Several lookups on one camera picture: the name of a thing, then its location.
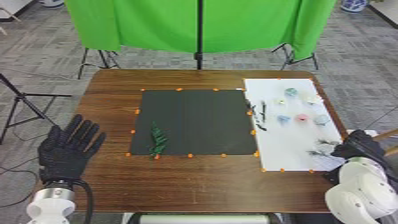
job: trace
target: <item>orange dot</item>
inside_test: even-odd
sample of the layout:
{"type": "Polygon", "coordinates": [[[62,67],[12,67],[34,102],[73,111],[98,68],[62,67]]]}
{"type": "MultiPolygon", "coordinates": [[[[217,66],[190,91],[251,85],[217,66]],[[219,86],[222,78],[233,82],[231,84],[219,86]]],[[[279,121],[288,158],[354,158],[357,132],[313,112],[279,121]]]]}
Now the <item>orange dot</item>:
{"type": "Polygon", "coordinates": [[[259,157],[259,151],[256,151],[252,155],[258,158],[259,157]]]}

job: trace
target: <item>green screen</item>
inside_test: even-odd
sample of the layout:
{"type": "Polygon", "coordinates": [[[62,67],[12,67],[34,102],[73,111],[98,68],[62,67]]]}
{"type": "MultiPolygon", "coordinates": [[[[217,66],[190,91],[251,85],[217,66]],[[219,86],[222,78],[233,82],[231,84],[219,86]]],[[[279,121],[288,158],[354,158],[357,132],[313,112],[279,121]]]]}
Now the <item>green screen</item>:
{"type": "MultiPolygon", "coordinates": [[[[311,56],[336,0],[204,0],[204,53],[295,48],[311,56]]],[[[84,46],[195,52],[197,0],[66,0],[84,46]]]]}

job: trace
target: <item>small figurine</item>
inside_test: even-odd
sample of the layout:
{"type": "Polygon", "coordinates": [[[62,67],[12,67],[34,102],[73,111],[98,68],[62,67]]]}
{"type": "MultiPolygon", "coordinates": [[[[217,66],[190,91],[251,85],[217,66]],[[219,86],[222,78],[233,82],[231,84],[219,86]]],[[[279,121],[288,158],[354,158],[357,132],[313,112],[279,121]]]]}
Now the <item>small figurine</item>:
{"type": "Polygon", "coordinates": [[[284,105],[284,104],[286,104],[286,100],[284,100],[284,98],[277,98],[277,99],[275,99],[275,103],[277,103],[279,105],[284,105]]]}
{"type": "Polygon", "coordinates": [[[309,96],[306,101],[307,101],[309,105],[322,104],[322,102],[323,102],[322,97],[318,95],[309,96]]]}
{"type": "Polygon", "coordinates": [[[318,115],[314,118],[314,124],[325,126],[330,122],[330,118],[325,114],[318,115]]]}
{"type": "Polygon", "coordinates": [[[299,121],[307,121],[307,119],[309,119],[306,114],[299,114],[295,118],[299,121]]]}
{"type": "Polygon", "coordinates": [[[299,95],[299,91],[297,91],[297,89],[295,89],[295,88],[288,88],[288,89],[284,90],[284,94],[286,94],[286,96],[295,97],[295,96],[299,95]]]}
{"type": "Polygon", "coordinates": [[[284,124],[284,123],[288,123],[290,122],[290,117],[288,116],[284,116],[284,115],[279,115],[277,116],[277,120],[279,120],[279,122],[284,124]]]}

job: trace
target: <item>white paper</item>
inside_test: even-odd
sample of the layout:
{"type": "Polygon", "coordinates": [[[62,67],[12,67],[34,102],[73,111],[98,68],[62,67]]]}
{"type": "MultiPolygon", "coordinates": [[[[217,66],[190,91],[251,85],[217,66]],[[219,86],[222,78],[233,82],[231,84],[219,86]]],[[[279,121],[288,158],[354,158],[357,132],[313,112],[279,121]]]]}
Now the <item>white paper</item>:
{"type": "Polygon", "coordinates": [[[258,128],[252,116],[263,168],[268,171],[279,171],[281,168],[286,171],[332,170],[345,160],[329,155],[334,146],[320,144],[318,140],[339,143],[341,135],[323,102],[320,101],[314,105],[307,103],[307,99],[313,99],[318,94],[313,81],[309,79],[245,79],[245,89],[245,97],[251,104],[256,105],[259,121],[261,101],[267,104],[263,124],[267,131],[258,128]],[[297,97],[284,95],[288,88],[299,90],[297,97]],[[297,121],[299,114],[309,116],[307,121],[297,121]],[[277,120],[279,115],[291,117],[284,124],[277,120]],[[313,119],[318,115],[327,115],[330,118],[325,126],[314,124],[313,119]],[[329,156],[314,155],[311,151],[322,152],[329,156]]]}

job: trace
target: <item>black cable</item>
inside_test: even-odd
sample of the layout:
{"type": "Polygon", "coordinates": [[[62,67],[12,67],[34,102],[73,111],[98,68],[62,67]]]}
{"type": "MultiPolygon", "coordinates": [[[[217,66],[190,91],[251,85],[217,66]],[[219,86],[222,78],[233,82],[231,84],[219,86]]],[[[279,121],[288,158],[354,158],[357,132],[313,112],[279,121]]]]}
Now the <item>black cable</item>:
{"type": "Polygon", "coordinates": [[[92,195],[91,185],[87,184],[87,182],[84,180],[75,181],[73,184],[78,185],[84,188],[84,190],[85,190],[85,194],[87,194],[87,210],[85,210],[84,224],[91,224],[92,210],[94,210],[94,195],[92,195]]]}

